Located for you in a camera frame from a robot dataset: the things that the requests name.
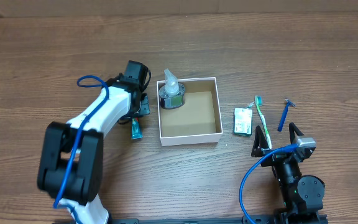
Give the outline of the green white toothbrush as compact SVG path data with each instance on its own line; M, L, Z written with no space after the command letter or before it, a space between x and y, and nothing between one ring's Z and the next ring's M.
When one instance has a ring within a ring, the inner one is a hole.
M255 104L255 107L257 108L258 115L259 115L259 117L261 119L262 126L264 128L268 148L271 149L272 148L272 142L271 142L271 138L270 138L270 135L269 135L269 131L267 129L267 123L266 123L266 120L265 120L265 116L263 115L263 113L262 113L262 111L260 109L260 107L263 105L263 100L262 100L262 97L260 95L255 95L254 96L254 104Z

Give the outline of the green white floss packet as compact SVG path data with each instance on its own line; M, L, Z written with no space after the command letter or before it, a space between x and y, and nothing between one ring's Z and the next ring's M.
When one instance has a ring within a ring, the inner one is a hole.
M252 135L252 115L250 108L234 109L234 134L242 136Z

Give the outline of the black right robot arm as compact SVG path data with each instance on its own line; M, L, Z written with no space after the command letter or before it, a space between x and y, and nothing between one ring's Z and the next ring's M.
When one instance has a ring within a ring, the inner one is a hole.
M272 154L267 139L260 126L255 128L255 140L252 157L266 157L260 163L262 167L271 167L278 180L284 207L274 210L272 215L257 215L257 223L288 224L324 224L326 215L320 215L323 209L325 184L313 175L303 175L299 163L310 158L316 149L316 141L305 136L294 123L289 124L290 142L295 146L292 151Z

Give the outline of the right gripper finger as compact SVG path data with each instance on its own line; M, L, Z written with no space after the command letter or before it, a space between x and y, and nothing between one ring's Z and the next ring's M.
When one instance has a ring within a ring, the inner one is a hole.
M289 134L290 134L290 142L292 144L296 143L299 138L302 138L304 134L298 129L298 127L294 123L289 124Z
M251 151L252 157L263 157L270 151L265 134L260 126L255 128L255 139Z

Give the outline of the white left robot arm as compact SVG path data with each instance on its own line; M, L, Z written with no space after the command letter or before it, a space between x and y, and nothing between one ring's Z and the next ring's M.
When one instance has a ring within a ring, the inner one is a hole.
M103 178L104 138L123 119L147 113L145 89L150 77L119 74L107 81L94 75L99 96L66 123L51 122L46 130L37 187L54 200L54 209L67 210L73 223L113 223L99 190Z

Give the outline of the green red toothpaste tube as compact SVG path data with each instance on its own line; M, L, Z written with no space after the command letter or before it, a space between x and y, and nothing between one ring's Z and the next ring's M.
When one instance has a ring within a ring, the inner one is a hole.
M137 118L132 118L131 121L131 139L142 139L142 131Z

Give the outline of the clear soap pump bottle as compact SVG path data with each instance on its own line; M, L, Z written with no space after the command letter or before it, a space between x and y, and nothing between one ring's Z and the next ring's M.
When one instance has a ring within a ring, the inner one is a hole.
M179 108L185 104L185 86L169 70L164 70L165 84L159 89L160 106L166 110Z

